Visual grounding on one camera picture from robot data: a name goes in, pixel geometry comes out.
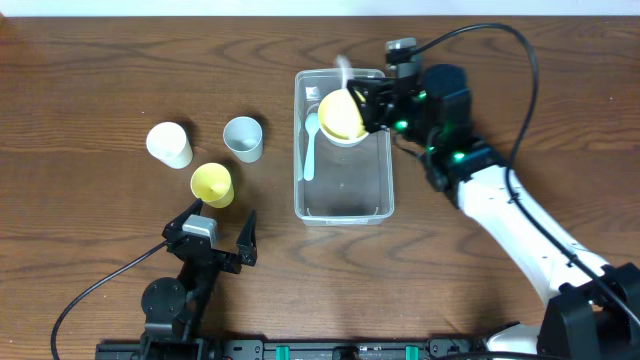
cup rim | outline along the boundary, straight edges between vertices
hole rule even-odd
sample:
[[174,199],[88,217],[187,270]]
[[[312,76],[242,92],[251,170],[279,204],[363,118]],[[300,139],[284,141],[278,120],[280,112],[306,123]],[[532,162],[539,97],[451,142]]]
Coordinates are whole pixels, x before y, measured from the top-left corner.
[[331,135],[327,130],[325,130],[323,125],[324,124],[320,123],[320,131],[322,131],[324,136],[329,138],[329,140],[331,140],[331,141],[335,141],[337,143],[344,144],[344,145],[352,145],[352,144],[359,143],[359,142],[363,141],[367,136],[369,136],[369,133],[365,131],[365,133],[362,136],[357,137],[357,138],[355,138],[353,140],[340,139],[340,138],[337,138],[337,137]]
[[[231,146],[227,143],[227,136],[226,136],[226,134],[227,134],[227,128],[229,127],[229,125],[231,125],[231,123],[232,123],[232,122],[234,122],[234,121],[236,121],[236,120],[245,120],[245,119],[252,120],[254,123],[256,123],[256,124],[258,125],[258,128],[260,129],[260,137],[258,138],[258,142],[257,142],[257,143],[256,143],[256,144],[255,144],[251,149],[249,149],[249,150],[236,150],[236,149],[234,149],[233,147],[231,147]],[[224,126],[224,130],[222,131],[222,140],[224,141],[224,144],[225,144],[225,145],[226,145],[226,146],[227,146],[231,151],[233,151],[233,152],[237,152],[237,153],[247,153],[247,152],[250,152],[250,151],[255,150],[255,149],[256,149],[256,148],[257,148],[257,147],[262,143],[262,133],[263,133],[263,131],[262,131],[262,125],[260,125],[260,123],[259,123],[256,119],[254,119],[254,118],[252,118],[252,117],[249,117],[249,116],[238,116],[238,117],[235,117],[235,118],[233,118],[233,119],[229,120],[229,122],[227,123],[227,125],[225,125],[225,126]]]
[[[180,129],[180,142],[181,142],[181,146],[180,146],[180,150],[178,152],[176,152],[175,154],[173,154],[172,156],[159,156],[154,150],[151,149],[151,147],[149,147],[149,142],[151,141],[151,135],[155,132],[158,132],[158,129],[160,127],[173,127],[176,129]],[[147,151],[155,158],[157,159],[161,159],[161,160],[171,160],[171,159],[175,159],[178,156],[180,156],[180,154],[182,154],[182,152],[184,151],[184,148],[187,146],[187,132],[184,130],[184,128],[182,128],[182,126],[180,126],[179,124],[176,124],[174,122],[171,121],[165,121],[165,122],[161,122],[159,124],[156,124],[154,127],[151,128],[151,130],[149,130],[149,133],[147,134],[147,140],[146,140],[146,145],[147,145]]]
[[[224,194],[222,194],[220,197],[216,198],[216,199],[212,199],[212,200],[206,200],[202,197],[199,197],[196,192],[193,190],[193,178],[196,176],[196,173],[202,169],[203,167],[221,167],[225,170],[226,174],[227,174],[227,178],[229,179],[229,187],[227,188],[227,191],[225,191]],[[214,201],[218,201],[220,199],[222,199],[223,197],[227,196],[227,194],[229,193],[229,190],[231,190],[231,187],[233,186],[233,182],[231,180],[231,173],[229,172],[229,169],[227,169],[224,165],[222,164],[218,164],[218,163],[206,163],[206,164],[202,164],[200,166],[198,166],[198,168],[193,172],[193,174],[191,174],[191,180],[189,181],[189,187],[191,188],[191,193],[193,194],[193,196],[195,196],[197,199],[202,199],[202,201],[204,202],[214,202]]]

green clip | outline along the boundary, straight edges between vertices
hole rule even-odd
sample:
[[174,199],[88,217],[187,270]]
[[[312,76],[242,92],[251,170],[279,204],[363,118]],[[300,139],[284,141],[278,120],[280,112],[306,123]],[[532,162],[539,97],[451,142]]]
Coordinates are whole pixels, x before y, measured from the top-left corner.
[[417,346],[407,346],[407,360],[420,360],[420,349]]
[[288,346],[276,346],[276,360],[289,360]]

clear plastic container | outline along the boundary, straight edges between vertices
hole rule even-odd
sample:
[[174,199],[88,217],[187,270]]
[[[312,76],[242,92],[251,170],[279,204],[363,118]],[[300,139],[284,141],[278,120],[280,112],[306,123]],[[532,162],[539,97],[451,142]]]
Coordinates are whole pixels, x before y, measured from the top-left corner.
[[[384,77],[380,70],[353,69],[356,78]],[[304,158],[309,141],[307,115],[340,88],[337,69],[307,70],[296,76],[293,126],[294,203],[296,215],[309,226],[375,225],[393,214],[393,171],[388,131],[370,134],[353,147],[316,134],[315,177],[305,181]]]

white cup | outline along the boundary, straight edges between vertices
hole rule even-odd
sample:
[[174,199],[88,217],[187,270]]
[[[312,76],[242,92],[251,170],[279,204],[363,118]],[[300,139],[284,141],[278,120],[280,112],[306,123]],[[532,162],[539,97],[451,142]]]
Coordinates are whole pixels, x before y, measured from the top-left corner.
[[158,124],[149,131],[147,150],[153,157],[174,169],[182,169],[193,159],[187,133],[182,126],[172,122]]

wood grain surface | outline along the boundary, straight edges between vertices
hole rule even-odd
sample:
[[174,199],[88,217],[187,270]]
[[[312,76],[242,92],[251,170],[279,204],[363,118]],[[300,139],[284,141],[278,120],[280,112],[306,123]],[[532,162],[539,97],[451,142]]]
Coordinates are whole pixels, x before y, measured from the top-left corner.
[[[516,169],[585,246],[640,259],[640,27],[637,18],[49,18],[0,27],[0,358],[50,358],[51,327],[99,278],[162,239],[194,200],[193,170],[223,162],[236,199],[204,215],[233,249],[258,212],[255,268],[221,276],[205,331],[268,339],[425,338],[479,333],[543,307],[499,245],[393,152],[395,213],[381,226],[309,228],[293,209],[294,77],[382,68],[388,40],[420,43],[480,21],[520,29],[540,59],[534,123]],[[477,127],[507,153],[529,99],[523,51],[481,31],[425,54],[464,66]],[[264,120],[265,150],[236,161],[222,141],[238,115]],[[145,149],[179,121],[195,157],[172,170]],[[146,285],[176,276],[158,253],[91,294],[62,325],[63,359],[103,339],[137,339]]]

